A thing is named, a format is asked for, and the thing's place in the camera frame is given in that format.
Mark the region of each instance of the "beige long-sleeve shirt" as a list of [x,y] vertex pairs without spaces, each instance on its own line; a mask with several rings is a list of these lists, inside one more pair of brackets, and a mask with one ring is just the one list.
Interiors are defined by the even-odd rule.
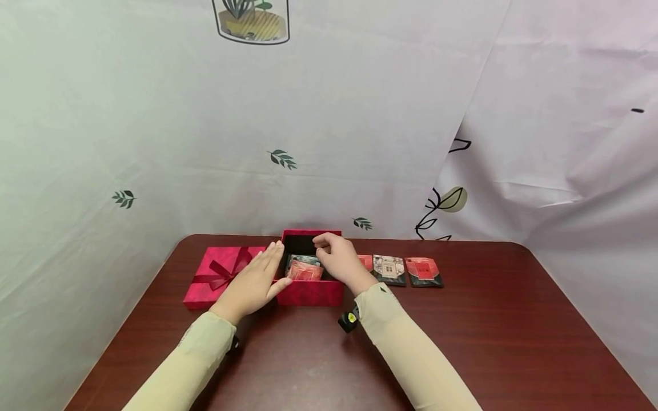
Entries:
[[[386,285],[375,284],[355,300],[361,325],[414,409],[481,410],[453,366]],[[188,411],[219,367],[235,332],[231,323],[214,314],[201,315],[124,411]]]

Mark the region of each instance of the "right hand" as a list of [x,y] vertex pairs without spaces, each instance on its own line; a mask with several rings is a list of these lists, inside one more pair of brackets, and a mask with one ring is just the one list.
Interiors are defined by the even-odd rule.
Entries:
[[348,286],[355,297],[377,284],[377,279],[361,264],[350,240],[323,233],[313,239],[313,244],[315,254],[329,274]]

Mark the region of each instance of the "white fabric curtain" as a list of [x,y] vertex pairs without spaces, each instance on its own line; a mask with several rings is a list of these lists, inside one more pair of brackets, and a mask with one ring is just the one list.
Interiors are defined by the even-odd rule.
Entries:
[[1,409],[184,236],[296,226],[523,244],[658,403],[657,4],[255,4],[0,1]]
[[657,52],[656,2],[512,2],[421,230],[528,247],[654,405]]

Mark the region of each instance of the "black tea packet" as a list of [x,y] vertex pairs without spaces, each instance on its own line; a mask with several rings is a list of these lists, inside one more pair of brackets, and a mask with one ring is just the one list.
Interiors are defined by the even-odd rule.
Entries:
[[405,263],[402,258],[388,255],[372,256],[372,275],[377,281],[397,287],[406,287]]

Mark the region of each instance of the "red gift box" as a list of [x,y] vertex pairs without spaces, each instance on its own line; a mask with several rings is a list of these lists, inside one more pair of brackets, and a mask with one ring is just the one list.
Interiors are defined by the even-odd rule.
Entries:
[[[286,275],[286,262],[291,254],[315,255],[313,237],[322,233],[341,235],[329,230],[285,230],[281,242],[286,246],[276,278]],[[320,281],[293,281],[277,296],[280,305],[340,306],[343,304],[343,283],[335,280],[326,270]]]
[[230,281],[266,247],[208,247],[183,304],[191,310],[210,308]]

